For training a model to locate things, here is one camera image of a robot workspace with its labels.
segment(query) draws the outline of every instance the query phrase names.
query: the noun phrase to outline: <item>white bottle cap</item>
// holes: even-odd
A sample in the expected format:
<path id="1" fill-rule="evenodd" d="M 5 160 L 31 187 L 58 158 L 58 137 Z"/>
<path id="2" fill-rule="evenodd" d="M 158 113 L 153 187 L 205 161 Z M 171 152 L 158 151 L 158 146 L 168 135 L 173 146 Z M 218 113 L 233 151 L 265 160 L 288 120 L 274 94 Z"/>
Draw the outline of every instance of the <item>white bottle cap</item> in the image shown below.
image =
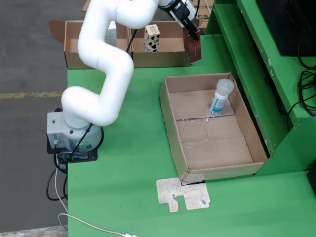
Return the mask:
<path id="1" fill-rule="evenodd" d="M 234 83 L 229 79 L 220 79 L 217 83 L 217 92 L 220 95 L 229 95 L 234 89 Z"/>

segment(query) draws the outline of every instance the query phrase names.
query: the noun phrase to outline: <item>open cardboard box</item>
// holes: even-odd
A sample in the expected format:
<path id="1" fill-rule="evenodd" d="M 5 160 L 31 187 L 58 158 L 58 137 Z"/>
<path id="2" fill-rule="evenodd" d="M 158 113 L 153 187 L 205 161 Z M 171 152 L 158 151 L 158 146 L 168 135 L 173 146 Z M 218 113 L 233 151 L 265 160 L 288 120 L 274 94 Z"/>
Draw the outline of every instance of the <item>open cardboard box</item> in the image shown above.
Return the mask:
<path id="1" fill-rule="evenodd" d="M 127 50 L 130 38 L 129 29 L 119 23 L 115 23 L 117 28 L 117 48 Z M 83 21 L 61 21 L 50 20 L 49 28 L 52 36 L 59 42 L 64 43 L 64 53 L 68 69 L 87 69 L 78 55 L 78 38 L 83 25 Z"/>
<path id="2" fill-rule="evenodd" d="M 149 25 L 152 24 L 156 24 L 161 33 L 159 52 L 144 52 L 145 28 L 139 29 L 131 46 L 135 68 L 189 66 L 189 51 L 185 49 L 185 34 L 181 26 L 176 21 L 154 21 Z"/>
<path id="3" fill-rule="evenodd" d="M 208 111 L 217 82 L 235 84 L 223 111 Z M 255 174 L 267 161 L 257 130 L 231 73 L 166 77 L 161 107 L 172 157 L 183 182 Z"/>

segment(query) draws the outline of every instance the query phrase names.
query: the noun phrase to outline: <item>plastic bottle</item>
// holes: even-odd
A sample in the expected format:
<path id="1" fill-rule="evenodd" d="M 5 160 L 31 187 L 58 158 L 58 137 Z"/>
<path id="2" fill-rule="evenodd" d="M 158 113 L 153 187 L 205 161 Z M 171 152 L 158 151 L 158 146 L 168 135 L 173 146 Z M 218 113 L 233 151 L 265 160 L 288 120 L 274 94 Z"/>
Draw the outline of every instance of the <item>plastic bottle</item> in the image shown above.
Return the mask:
<path id="1" fill-rule="evenodd" d="M 216 91 L 213 96 L 212 103 L 208 110 L 213 115 L 219 115 L 228 99 L 228 95 L 234 89 L 234 83 L 229 79 L 220 79 L 216 86 Z"/>

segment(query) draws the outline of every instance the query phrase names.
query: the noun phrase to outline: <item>white cable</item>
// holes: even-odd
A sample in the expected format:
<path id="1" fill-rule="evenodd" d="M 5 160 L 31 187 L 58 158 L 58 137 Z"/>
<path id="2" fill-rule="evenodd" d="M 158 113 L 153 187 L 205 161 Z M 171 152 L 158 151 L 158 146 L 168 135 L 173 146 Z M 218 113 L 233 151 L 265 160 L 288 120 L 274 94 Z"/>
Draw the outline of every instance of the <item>white cable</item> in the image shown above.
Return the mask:
<path id="1" fill-rule="evenodd" d="M 58 165 L 58 154 L 56 155 L 56 164 Z M 55 190 L 56 190 L 56 194 L 57 194 L 58 199 L 60 200 L 61 204 L 63 204 L 63 207 L 65 208 L 66 212 L 68 213 L 68 210 L 67 210 L 66 206 L 64 205 L 63 201 L 61 200 L 61 198 L 59 197 L 59 194 L 58 194 L 58 191 L 57 191 L 57 185 L 56 185 L 57 172 L 58 172 L 58 169 L 56 168 L 56 174 L 55 174 Z"/>
<path id="2" fill-rule="evenodd" d="M 61 198 L 59 197 L 59 194 L 58 194 L 58 191 L 57 191 L 57 184 L 56 184 L 56 183 L 57 183 L 57 182 L 56 182 L 56 180 L 57 180 L 57 172 L 58 172 L 58 169 L 56 169 L 56 174 L 55 174 L 55 190 L 56 190 L 56 194 L 57 194 L 58 199 L 60 200 L 61 204 L 63 204 L 63 207 L 65 208 L 66 212 L 68 213 L 68 210 L 67 210 L 66 206 L 64 205 L 63 201 L 61 200 Z M 60 213 L 60 214 L 58 215 L 58 221 L 59 221 L 60 225 L 61 225 L 62 227 L 64 227 L 66 230 L 68 230 L 68 229 L 67 229 L 67 227 L 65 227 L 64 224 L 61 222 L 60 216 L 68 216 L 68 217 L 70 217 L 70 218 L 73 218 L 73 219 L 75 219 L 75 220 L 77 220 L 77 221 L 80 221 L 81 223 L 84 223 L 84 224 L 86 224 L 86 225 L 88 225 L 88 226 L 90 226 L 90 227 L 92 227 L 92 228 L 95 228 L 95 229 L 97 229 L 97 230 L 100 230 L 100 231 L 104 231 L 104 232 L 108 232 L 108 233 L 111 233 L 111 234 L 120 235 L 120 236 L 123 236 L 123 237 L 125 236 L 125 235 L 122 234 L 122 233 L 113 232 L 113 231 L 108 231 L 108 230 L 104 230 L 104 229 L 102 229 L 102 228 L 96 227 L 96 226 L 94 226 L 94 225 L 92 225 L 92 224 L 89 224 L 89 223 L 87 223 L 87 222 L 85 222 L 85 221 L 83 221 L 83 220 L 81 220 L 81 219 L 78 219 L 77 217 L 68 215 L 68 214 L 66 214 L 66 213 Z"/>
<path id="3" fill-rule="evenodd" d="M 207 9 L 208 9 L 208 11 L 209 11 L 209 14 L 211 14 L 211 9 L 209 8 L 209 5 L 208 5 L 208 2 L 207 2 L 207 0 L 204 0 L 204 2 L 205 2 L 205 4 L 206 4 L 206 7 L 207 7 Z"/>
<path id="4" fill-rule="evenodd" d="M 61 224 L 60 216 L 68 216 L 68 217 L 70 217 L 70 218 L 75 219 L 76 221 L 80 221 L 81 223 L 84 223 L 84 224 L 86 224 L 87 226 L 90 226 L 90 227 L 92 227 L 92 228 L 95 228 L 95 229 L 100 230 L 100 231 L 103 231 L 103 232 L 108 232 L 108 233 L 115 234 L 115 235 L 120 235 L 120 236 L 123 236 L 123 237 L 125 236 L 125 235 L 122 234 L 122 233 L 113 232 L 113 231 L 108 231 L 108 230 L 104 230 L 104 229 L 102 229 L 102 228 L 96 227 L 96 226 L 94 226 L 94 225 L 92 225 L 92 224 L 89 224 L 88 222 L 85 222 L 85 221 L 83 221 L 83 220 L 81 220 L 81 219 L 78 219 L 77 217 L 71 216 L 71 215 L 66 214 L 66 213 L 60 213 L 60 214 L 58 215 L 58 221 L 59 221 L 60 224 Z"/>

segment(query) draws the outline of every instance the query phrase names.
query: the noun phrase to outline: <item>concrete floor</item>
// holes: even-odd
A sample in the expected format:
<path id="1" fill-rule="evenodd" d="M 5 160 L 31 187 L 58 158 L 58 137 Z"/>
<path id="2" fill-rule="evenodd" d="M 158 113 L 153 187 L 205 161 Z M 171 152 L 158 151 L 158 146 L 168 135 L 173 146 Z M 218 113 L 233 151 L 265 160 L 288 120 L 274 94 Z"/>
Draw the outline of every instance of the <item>concrete floor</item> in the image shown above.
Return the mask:
<path id="1" fill-rule="evenodd" d="M 59 225 L 63 208 L 46 198 L 45 188 L 54 169 L 46 153 L 46 114 L 61 106 L 60 97 L 30 93 L 66 88 L 63 45 L 50 35 L 48 21 L 83 20 L 85 1 L 1 1 L 0 232 Z M 160 11 L 154 18 L 168 19 Z M 61 174 L 57 185 L 62 184 Z"/>

